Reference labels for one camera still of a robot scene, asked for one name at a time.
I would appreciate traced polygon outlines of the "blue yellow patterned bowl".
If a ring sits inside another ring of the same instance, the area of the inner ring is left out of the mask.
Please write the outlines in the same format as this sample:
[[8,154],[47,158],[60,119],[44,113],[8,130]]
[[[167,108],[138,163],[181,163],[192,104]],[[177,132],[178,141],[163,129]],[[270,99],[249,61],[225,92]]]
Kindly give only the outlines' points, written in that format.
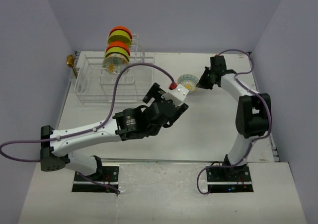
[[196,85],[198,82],[199,78],[191,74],[181,75],[177,79],[177,83],[187,88],[190,92],[194,92],[196,90]]

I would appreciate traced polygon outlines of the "white floral patterned bowl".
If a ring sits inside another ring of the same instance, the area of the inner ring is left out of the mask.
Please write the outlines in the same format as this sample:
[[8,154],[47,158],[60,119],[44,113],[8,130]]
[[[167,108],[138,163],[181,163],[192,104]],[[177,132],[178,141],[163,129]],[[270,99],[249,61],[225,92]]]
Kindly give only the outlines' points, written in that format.
[[119,74],[129,64],[129,60],[122,54],[107,55],[102,63],[102,68],[109,74]]

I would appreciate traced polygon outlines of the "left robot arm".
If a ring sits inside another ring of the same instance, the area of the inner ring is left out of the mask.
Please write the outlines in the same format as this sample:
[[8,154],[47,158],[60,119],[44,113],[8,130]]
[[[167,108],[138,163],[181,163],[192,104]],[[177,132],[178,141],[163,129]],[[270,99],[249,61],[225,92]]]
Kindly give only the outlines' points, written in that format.
[[110,114],[107,121],[68,130],[43,126],[41,170],[52,172],[66,168],[86,180],[99,180],[103,176],[101,158],[84,155],[79,149],[156,136],[161,128],[171,127],[188,109],[184,103],[188,93],[188,89],[180,84],[165,92],[154,83],[143,99],[144,105]]

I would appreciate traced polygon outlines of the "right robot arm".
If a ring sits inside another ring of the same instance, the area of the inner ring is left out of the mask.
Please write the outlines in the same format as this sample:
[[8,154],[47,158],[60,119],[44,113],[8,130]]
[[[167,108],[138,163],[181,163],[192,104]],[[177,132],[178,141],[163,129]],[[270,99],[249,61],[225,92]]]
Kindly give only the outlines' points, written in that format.
[[211,165],[207,174],[232,181],[244,172],[254,143],[270,133],[271,98],[269,94],[259,93],[240,81],[234,70],[227,69],[222,55],[210,58],[210,66],[205,67],[196,87],[212,89],[215,85],[228,92],[238,103],[235,118],[238,135],[224,161]]

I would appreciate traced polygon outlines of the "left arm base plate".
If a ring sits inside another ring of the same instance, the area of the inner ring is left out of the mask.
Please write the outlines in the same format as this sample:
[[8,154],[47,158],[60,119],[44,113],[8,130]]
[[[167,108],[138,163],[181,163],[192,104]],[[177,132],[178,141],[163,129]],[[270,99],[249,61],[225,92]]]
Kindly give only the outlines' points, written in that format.
[[94,182],[98,182],[101,185],[93,184],[83,177],[81,177],[77,172],[74,175],[74,181],[72,185],[73,193],[115,193],[119,189],[119,166],[103,166],[102,174],[97,177],[90,177]]

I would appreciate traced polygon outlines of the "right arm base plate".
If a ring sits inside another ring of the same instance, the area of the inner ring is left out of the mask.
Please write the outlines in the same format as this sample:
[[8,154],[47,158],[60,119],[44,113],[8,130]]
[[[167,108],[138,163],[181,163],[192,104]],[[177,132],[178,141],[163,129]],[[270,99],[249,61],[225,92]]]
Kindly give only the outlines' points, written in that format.
[[254,192],[247,164],[235,168],[209,168],[206,177],[209,194]]

